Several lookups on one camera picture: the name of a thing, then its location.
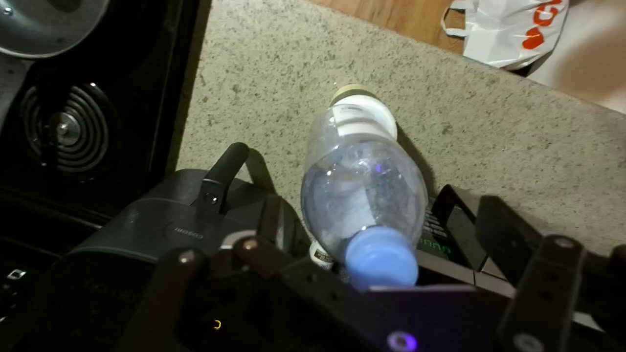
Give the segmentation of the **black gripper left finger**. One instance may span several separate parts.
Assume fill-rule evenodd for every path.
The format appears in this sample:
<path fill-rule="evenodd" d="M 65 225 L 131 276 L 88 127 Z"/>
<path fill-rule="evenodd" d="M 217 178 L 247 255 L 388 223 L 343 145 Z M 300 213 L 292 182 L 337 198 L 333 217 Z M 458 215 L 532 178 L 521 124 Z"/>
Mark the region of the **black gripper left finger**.
<path fill-rule="evenodd" d="M 356 292 L 258 237 L 165 255 L 116 352 L 366 352 Z"/>

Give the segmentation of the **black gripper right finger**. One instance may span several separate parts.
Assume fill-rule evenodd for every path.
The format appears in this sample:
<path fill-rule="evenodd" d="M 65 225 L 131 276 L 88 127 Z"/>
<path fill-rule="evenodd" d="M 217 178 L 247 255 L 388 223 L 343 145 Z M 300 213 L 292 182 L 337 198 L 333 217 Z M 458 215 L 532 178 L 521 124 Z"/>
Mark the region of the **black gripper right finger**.
<path fill-rule="evenodd" d="M 601 256 L 540 235 L 497 196 L 479 200 L 476 237 L 515 288 L 497 327 L 503 352 L 624 352 L 624 245 Z"/>

